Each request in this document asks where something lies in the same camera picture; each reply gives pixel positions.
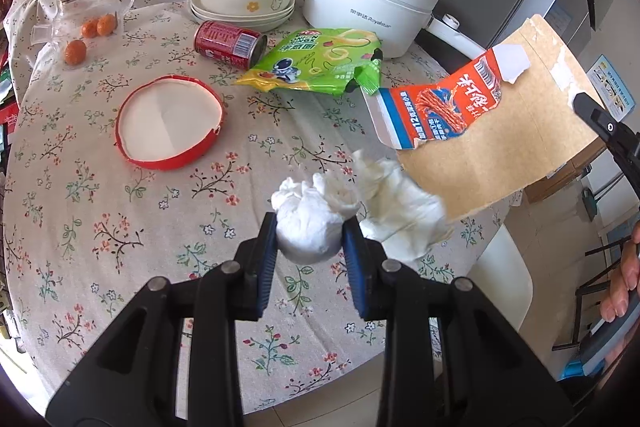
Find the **right hand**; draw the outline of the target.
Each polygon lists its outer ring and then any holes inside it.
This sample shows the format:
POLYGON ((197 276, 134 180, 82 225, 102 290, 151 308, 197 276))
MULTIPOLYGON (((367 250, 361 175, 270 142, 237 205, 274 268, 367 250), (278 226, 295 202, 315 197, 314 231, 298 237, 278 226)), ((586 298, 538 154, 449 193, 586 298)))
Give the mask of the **right hand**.
POLYGON ((629 307, 629 293, 639 290, 639 223, 634 225, 630 239, 624 244, 620 264, 614 270, 608 295, 600 304, 601 317, 611 323, 623 317, 629 307))

